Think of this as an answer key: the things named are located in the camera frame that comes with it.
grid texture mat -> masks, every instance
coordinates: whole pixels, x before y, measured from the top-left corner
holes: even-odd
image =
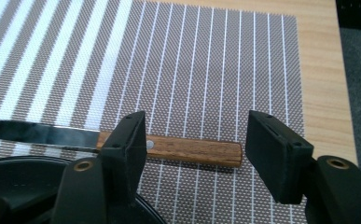
[[[241,142],[248,110],[303,134],[294,17],[132,1],[0,0],[0,119]],[[0,158],[89,153],[0,142]],[[170,223],[305,223],[240,169],[148,159],[138,192]]]

wooden handle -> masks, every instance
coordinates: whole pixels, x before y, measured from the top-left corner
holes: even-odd
[[[100,133],[98,148],[102,147],[109,135],[107,132]],[[230,167],[240,167],[242,164],[243,153],[239,143],[158,135],[148,135],[146,139],[154,142],[154,146],[147,150],[150,158]]]

wooden table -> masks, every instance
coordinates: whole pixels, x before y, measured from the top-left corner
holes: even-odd
[[[313,156],[334,155],[357,163],[334,0],[164,1],[295,16],[305,136],[315,147]]]

screw hole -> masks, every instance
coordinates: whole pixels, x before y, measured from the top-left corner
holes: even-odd
[[[328,159],[327,163],[328,165],[335,167],[337,169],[342,169],[342,170],[349,169],[349,165],[346,162],[337,159]]]
[[[90,161],[81,161],[75,165],[75,171],[83,172],[89,170],[92,167],[93,163]]]

woven placemat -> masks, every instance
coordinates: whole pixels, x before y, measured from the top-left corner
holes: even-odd
[[[294,17],[132,1],[0,0],[0,119],[242,143],[248,110],[303,134]],[[0,142],[0,158],[89,153]],[[138,192],[169,223],[305,223],[240,169],[148,159]]]

